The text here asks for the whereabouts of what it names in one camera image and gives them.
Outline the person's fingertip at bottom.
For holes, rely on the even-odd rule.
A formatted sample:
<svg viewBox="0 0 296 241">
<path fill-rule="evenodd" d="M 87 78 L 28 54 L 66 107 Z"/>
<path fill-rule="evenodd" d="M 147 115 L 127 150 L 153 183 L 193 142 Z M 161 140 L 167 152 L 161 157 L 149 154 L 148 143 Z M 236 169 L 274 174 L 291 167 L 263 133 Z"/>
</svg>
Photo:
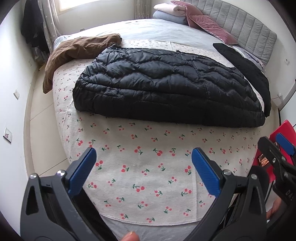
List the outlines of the person's fingertip at bottom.
<svg viewBox="0 0 296 241">
<path fill-rule="evenodd" d="M 140 241 L 140 239 L 135 232 L 129 232 L 121 239 L 121 241 Z"/>
</svg>

